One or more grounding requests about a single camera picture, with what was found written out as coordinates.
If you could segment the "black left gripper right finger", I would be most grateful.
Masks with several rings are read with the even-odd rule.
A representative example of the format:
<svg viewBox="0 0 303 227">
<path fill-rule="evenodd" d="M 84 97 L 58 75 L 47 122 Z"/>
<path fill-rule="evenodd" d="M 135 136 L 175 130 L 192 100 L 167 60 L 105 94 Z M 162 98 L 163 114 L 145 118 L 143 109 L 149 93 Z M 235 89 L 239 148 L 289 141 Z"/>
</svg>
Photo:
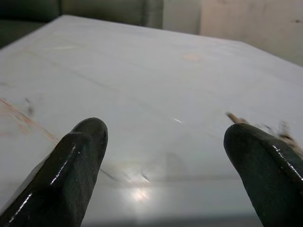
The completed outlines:
<svg viewBox="0 0 303 227">
<path fill-rule="evenodd" d="M 230 126 L 223 145 L 265 227 L 303 225 L 303 161 L 282 140 L 248 124 Z"/>
</svg>

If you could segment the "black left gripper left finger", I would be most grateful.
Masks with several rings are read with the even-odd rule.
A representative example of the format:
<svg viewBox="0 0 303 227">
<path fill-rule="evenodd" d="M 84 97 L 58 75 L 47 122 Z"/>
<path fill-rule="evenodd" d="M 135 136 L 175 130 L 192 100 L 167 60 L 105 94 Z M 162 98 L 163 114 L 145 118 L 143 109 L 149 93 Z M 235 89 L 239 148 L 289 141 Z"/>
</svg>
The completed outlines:
<svg viewBox="0 0 303 227">
<path fill-rule="evenodd" d="M 3 227 L 79 227 L 108 142 L 99 118 L 78 123 L 22 182 L 0 212 Z"/>
</svg>

